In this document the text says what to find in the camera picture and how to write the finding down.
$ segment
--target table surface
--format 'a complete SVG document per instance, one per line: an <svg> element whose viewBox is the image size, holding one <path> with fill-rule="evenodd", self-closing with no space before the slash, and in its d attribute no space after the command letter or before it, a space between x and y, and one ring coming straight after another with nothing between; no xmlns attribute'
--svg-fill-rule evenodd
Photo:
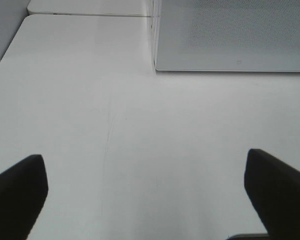
<svg viewBox="0 0 300 240"><path fill-rule="evenodd" d="M31 0L29 14L150 16L153 0Z"/></svg>
<svg viewBox="0 0 300 240"><path fill-rule="evenodd" d="M157 73L149 21L32 15L2 59L0 172L38 153L49 183L30 240L265 232L248 150L300 169L300 73Z"/></svg>

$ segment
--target perforated panel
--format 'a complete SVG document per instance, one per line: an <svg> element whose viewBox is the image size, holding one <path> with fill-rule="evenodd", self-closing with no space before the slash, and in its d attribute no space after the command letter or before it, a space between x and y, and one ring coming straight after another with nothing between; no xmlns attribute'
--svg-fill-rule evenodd
<svg viewBox="0 0 300 240"><path fill-rule="evenodd" d="M162 0L157 69L300 71L300 0Z"/></svg>

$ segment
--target white wall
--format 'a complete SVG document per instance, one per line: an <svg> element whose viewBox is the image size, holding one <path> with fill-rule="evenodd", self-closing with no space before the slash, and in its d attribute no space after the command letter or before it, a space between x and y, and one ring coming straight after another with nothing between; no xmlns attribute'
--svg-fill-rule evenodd
<svg viewBox="0 0 300 240"><path fill-rule="evenodd" d="M0 59L13 39L23 19L30 0L0 0Z"/></svg>

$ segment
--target scratch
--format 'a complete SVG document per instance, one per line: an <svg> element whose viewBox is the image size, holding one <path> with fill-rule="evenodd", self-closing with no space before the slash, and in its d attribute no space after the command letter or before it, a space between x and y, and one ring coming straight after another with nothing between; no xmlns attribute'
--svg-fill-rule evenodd
<svg viewBox="0 0 300 240"><path fill-rule="evenodd" d="M114 129L114 119L115 116L111 116L111 100L108 104L108 115L107 115L107 134L106 134L106 141L104 147L104 156L103 156L103 163L102 163L102 199L101 199L101 216L103 216L103 199L104 199L104 178L105 178L105 166L106 161L108 158L108 152L110 149L111 137L113 134Z"/></svg>
<svg viewBox="0 0 300 240"><path fill-rule="evenodd" d="M91 110L90 110L90 113L93 112L93 111L94 111L94 112L100 113L100 109L97 109L97 108L91 109Z"/></svg>

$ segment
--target white desk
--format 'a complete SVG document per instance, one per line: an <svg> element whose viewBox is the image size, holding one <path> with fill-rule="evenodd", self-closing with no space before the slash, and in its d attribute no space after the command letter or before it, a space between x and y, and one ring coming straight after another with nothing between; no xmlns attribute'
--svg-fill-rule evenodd
<svg viewBox="0 0 300 240"><path fill-rule="evenodd" d="M30 240L261 233L248 149L300 169L300 74L156 74L149 20L30 16L1 61L0 172L49 182Z"/></svg>
<svg viewBox="0 0 300 240"><path fill-rule="evenodd" d="M151 15L152 0L31 0L29 14L134 16Z"/></svg>

